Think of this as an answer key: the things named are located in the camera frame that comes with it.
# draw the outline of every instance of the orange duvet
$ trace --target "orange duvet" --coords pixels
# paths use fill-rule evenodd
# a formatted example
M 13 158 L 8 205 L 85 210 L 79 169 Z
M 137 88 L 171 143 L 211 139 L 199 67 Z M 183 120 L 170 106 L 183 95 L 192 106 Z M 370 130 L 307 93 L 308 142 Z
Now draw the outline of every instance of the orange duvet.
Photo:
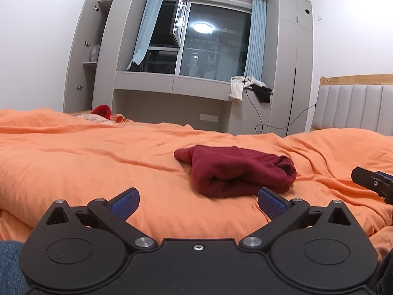
M 129 187 L 141 195 L 128 222 L 165 237 L 236 240 L 268 222 L 255 196 L 209 199 L 193 189 L 178 148 L 239 146 L 290 157 L 297 179 L 284 197 L 314 206 L 345 201 L 381 256 L 393 248 L 393 206 L 351 181 L 361 166 L 393 174 L 393 137 L 327 129 L 280 138 L 231 136 L 190 126 L 128 122 L 103 125 L 47 109 L 0 111 L 0 239 L 26 240 L 55 199 L 86 205 Z

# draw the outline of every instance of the window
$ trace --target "window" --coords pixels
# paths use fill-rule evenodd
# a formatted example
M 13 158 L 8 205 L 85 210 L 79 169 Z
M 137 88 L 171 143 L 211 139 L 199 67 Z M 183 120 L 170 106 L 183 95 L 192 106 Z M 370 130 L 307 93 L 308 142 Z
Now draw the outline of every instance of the window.
M 138 70 L 230 81 L 244 75 L 251 14 L 164 0 Z

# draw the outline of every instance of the gray headboard cushion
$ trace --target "gray headboard cushion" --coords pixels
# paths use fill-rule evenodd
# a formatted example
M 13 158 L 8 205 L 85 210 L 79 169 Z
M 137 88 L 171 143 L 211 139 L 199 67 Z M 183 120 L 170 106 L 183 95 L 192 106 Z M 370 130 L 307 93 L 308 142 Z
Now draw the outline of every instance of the gray headboard cushion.
M 321 85 L 312 127 L 351 127 L 393 136 L 393 85 Z

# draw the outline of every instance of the headboard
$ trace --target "headboard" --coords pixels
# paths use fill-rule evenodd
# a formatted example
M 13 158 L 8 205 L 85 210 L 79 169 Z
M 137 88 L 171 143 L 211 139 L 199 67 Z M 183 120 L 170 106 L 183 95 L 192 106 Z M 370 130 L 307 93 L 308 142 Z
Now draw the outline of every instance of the headboard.
M 393 74 L 321 77 L 312 130 L 332 127 L 393 136 Z

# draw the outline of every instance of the plastic bag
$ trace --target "plastic bag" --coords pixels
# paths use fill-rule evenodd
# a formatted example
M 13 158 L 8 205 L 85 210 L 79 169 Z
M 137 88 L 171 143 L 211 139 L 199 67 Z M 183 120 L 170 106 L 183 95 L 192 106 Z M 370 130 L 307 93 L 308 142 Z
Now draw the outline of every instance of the plastic bag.
M 93 46 L 92 52 L 90 54 L 90 61 L 97 62 L 100 46 L 101 46 L 101 44 L 96 44 L 95 46 Z

